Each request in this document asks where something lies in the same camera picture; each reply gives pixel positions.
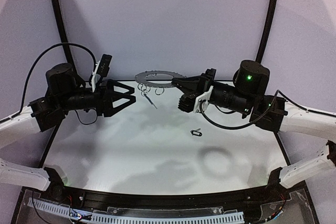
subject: black cable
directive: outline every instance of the black cable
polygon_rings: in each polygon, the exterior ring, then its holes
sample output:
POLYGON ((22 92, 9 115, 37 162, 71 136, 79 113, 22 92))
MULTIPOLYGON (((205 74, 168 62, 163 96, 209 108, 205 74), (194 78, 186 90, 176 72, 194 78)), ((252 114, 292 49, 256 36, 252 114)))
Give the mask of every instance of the black cable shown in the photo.
POLYGON ((32 203, 33 203, 33 207, 34 207, 34 210, 35 210, 36 215, 37 215, 42 221, 44 221, 45 223, 47 223, 47 224, 52 224, 52 223, 50 223, 49 221, 46 221, 45 219, 43 219, 43 218, 41 217, 41 215, 38 213, 38 211, 37 211, 37 209, 36 209, 36 206, 35 206, 35 202, 34 202, 34 191, 31 192, 31 201, 32 201, 32 203))
POLYGON ((83 124, 83 125, 94 124, 94 123, 97 121, 97 119, 98 119, 98 114, 97 114, 97 111, 96 111, 95 109, 93 109, 93 110, 96 112, 96 119, 95 119, 92 123, 83 123, 83 122, 81 121, 81 119, 79 118, 79 114, 78 114, 77 110, 75 110, 75 113, 76 113, 76 115, 77 115, 78 121, 79 121, 81 124, 83 124))
POLYGON ((222 113, 227 114, 227 115, 235 113, 235 111, 233 111, 233 110, 225 112, 225 111, 221 110, 217 105, 215 105, 215 107, 216 107, 216 109, 218 109, 219 111, 221 111, 222 113))
POLYGON ((276 100, 277 95, 278 95, 279 92, 280 92, 280 90, 277 90, 277 91, 275 92, 274 97, 273 97, 273 100, 272 100, 272 102, 271 102, 271 105, 270 105, 270 106, 263 112, 263 114, 261 114, 259 117, 257 117, 256 119, 254 119, 252 122, 249 122, 249 123, 244 124, 244 125, 233 126, 233 127, 231 127, 231 126, 224 126, 224 125, 220 125, 220 124, 218 124, 218 123, 215 123, 215 122, 212 121, 210 118, 208 118, 208 117, 206 116, 206 114, 204 113, 204 110, 203 110, 203 108, 202 108, 202 107, 203 107, 202 105, 203 105, 203 103, 205 102, 205 100, 203 100, 203 101, 200 103, 200 105, 199 105, 199 107, 200 107, 200 112, 201 112, 202 116, 203 116, 209 123, 211 123, 212 125, 214 125, 214 126, 216 126, 216 127, 218 127, 218 128, 225 129, 225 130, 241 130, 241 129, 244 129, 244 128, 246 128, 246 127, 249 127, 249 126, 255 124, 255 123, 258 122, 260 119, 262 119, 262 118, 267 114, 267 112, 270 110, 270 108, 273 106, 273 104, 274 104, 274 102, 275 102, 275 100, 276 100))
MULTIPOLYGON (((68 37, 67 37, 67 33, 65 30, 65 25, 64 25, 64 21, 63 21, 63 17, 62 17, 62 11, 61 11, 61 7, 59 4, 59 0, 51 0, 52 3, 52 8, 54 10, 54 16, 55 16, 55 20, 56 20, 56 25, 57 25, 57 29, 58 29, 58 34, 59 34, 59 38, 61 40, 61 42, 69 42, 68 37)), ((70 63, 72 65, 72 69, 75 73, 77 73, 76 70, 76 66, 75 66, 75 62, 73 61, 73 57, 72 57, 72 53, 70 50, 69 45, 63 45, 63 51, 65 54, 65 58, 67 59, 67 62, 70 63)))
POLYGON ((293 105, 295 105, 296 107, 304 110, 304 111, 307 111, 307 112, 311 112, 311 113, 315 113, 315 114, 319 114, 319 115, 326 115, 326 116, 331 116, 333 118, 336 118, 336 115, 334 114, 330 114, 330 113, 327 113, 327 112, 322 112, 322 111, 316 111, 316 110, 308 110, 307 108, 295 103, 294 101, 290 100, 286 95, 284 95, 281 91, 279 91, 279 94, 281 94, 286 100, 288 100, 290 103, 292 103, 293 105))
POLYGON ((27 75, 27 78, 26 78, 26 81, 25 81, 25 86, 23 88, 23 94, 22 94, 22 100, 21 100, 21 106, 20 106, 20 110, 18 112, 16 112, 15 114, 13 114, 12 116, 8 116, 6 118, 3 118, 0 120, 0 123, 3 123, 3 122, 6 122, 18 115, 20 115, 20 113, 22 112, 22 109, 24 107, 24 103, 25 103, 25 96, 26 96, 26 91, 27 91, 27 87, 28 87, 28 81, 29 81, 29 78, 30 76, 32 75, 32 72, 33 72, 33 69, 35 68, 37 62, 43 57, 43 55, 45 55, 48 51, 52 50, 53 48, 55 47, 59 47, 59 46, 63 46, 63 45, 70 45, 70 46, 75 46, 75 47, 79 47, 79 48, 82 48, 84 49, 85 51, 87 51, 90 56, 92 57, 92 61, 93 61, 93 70, 95 70, 95 66, 96 66, 96 58, 94 57, 94 54, 91 52, 90 49, 86 48, 85 46, 82 46, 80 44, 76 44, 76 43, 70 43, 70 42, 65 42, 65 43, 57 43, 57 44, 54 44, 52 45, 51 47, 49 47, 48 49, 44 50, 38 57, 37 59, 34 61, 33 65, 31 66, 29 72, 28 72, 28 75, 27 75))
POLYGON ((256 62, 258 63, 261 63, 261 61, 263 60, 262 58, 264 56, 264 52, 266 49, 267 40, 268 40, 269 32, 271 30, 276 5, 277 5, 277 0, 269 0, 264 30, 262 31, 260 45, 259 45, 259 49, 258 49, 258 53, 256 57, 256 62))

